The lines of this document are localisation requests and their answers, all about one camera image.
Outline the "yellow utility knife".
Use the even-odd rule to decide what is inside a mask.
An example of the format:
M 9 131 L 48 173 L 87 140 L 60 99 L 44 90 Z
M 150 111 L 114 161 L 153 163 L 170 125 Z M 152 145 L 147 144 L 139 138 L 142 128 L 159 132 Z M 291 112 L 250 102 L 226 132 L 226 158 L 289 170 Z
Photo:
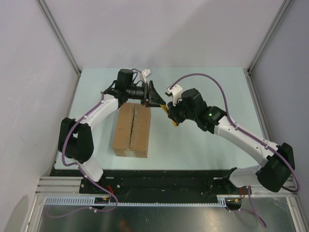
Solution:
M 168 118 L 172 121 L 174 127 L 178 127 L 177 122 L 173 119 L 172 115 L 170 114 L 169 108 L 167 105 L 160 105 L 160 107 L 164 110 L 164 112 L 167 114 Z

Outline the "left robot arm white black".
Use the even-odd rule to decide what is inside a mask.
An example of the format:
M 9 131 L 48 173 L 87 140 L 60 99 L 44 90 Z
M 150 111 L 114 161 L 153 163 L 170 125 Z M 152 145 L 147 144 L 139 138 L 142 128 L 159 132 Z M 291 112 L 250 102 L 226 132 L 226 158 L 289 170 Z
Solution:
M 102 193 L 107 182 L 101 178 L 103 169 L 93 156 L 93 131 L 128 100 L 139 100 L 145 107 L 165 105 L 153 82 L 146 80 L 151 73 L 150 69 L 120 69 L 117 79 L 101 93 L 95 106 L 79 118 L 66 117 L 61 121 L 57 149 L 62 163 L 66 167 L 77 165 L 83 175 L 91 179 L 89 186 L 96 193 Z

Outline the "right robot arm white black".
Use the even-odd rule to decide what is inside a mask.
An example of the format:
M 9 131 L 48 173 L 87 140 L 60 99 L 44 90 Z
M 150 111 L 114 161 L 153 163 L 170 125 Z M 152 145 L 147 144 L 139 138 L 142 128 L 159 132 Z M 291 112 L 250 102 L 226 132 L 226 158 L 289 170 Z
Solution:
M 203 130 L 222 137 L 249 154 L 258 164 L 248 168 L 232 168 L 223 177 L 223 189 L 234 194 L 240 187 L 261 185 L 271 192 L 279 192 L 295 168 L 293 149 L 287 143 L 274 142 L 251 134 L 229 119 L 227 112 L 208 106 L 195 88 L 183 90 L 179 85 L 167 89 L 168 117 L 175 125 L 194 121 Z

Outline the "brown cardboard express box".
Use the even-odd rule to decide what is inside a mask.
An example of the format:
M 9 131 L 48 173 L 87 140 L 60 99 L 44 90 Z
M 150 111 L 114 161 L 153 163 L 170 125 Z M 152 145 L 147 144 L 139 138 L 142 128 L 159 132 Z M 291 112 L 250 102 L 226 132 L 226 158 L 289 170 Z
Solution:
M 112 148 L 119 157 L 147 158 L 151 109 L 124 103 L 119 110 Z

